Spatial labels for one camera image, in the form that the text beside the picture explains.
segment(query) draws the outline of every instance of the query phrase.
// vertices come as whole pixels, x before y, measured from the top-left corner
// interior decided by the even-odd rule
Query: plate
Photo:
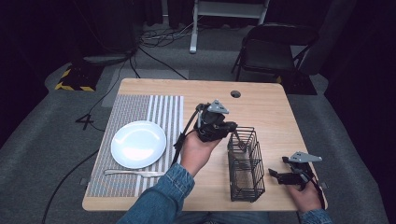
[[[120,128],[111,141],[111,155],[121,166],[139,169],[157,161],[166,147],[166,136],[156,123],[139,120]]]

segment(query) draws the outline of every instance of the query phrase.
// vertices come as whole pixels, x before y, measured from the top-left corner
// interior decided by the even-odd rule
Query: silver utensil
[[[142,177],[158,177],[163,176],[165,172],[157,172],[157,171],[132,171],[132,170],[105,170],[104,175],[115,175],[115,174],[132,174],[132,175],[141,175]]]

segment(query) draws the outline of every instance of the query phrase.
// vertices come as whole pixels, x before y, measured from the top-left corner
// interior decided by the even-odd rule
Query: wire basket
[[[231,201],[255,202],[265,192],[260,143],[254,128],[238,127],[228,142]]]

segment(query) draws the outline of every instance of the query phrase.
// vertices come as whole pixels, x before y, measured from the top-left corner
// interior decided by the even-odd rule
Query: person
[[[172,165],[155,186],[146,189],[136,203],[118,221],[118,224],[188,223],[188,220],[194,223],[219,224],[269,223],[266,212],[251,212],[247,216],[243,215],[246,212],[228,212],[227,214],[231,217],[228,219],[227,215],[224,216],[224,213],[220,213],[217,217],[211,216],[214,213],[205,213],[201,218],[194,218],[193,216],[194,214],[201,215],[200,213],[191,212],[187,213],[186,216],[183,216],[185,214],[182,215],[184,199],[194,187],[193,178],[206,165],[212,150],[219,142],[220,140],[202,142],[196,131],[190,132],[180,153],[180,164]],[[287,188],[297,208],[303,213],[303,223],[332,223],[327,212],[321,209],[318,194],[313,184],[307,184],[302,191],[295,189],[293,186],[287,186]]]

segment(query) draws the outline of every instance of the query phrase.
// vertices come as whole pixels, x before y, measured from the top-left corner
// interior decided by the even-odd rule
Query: blue denim jacket
[[[173,223],[181,214],[184,199],[194,187],[192,176],[179,164],[173,165],[157,185],[146,189],[136,203],[119,220],[122,223]],[[302,215],[304,224],[330,224],[328,214],[313,210]]]

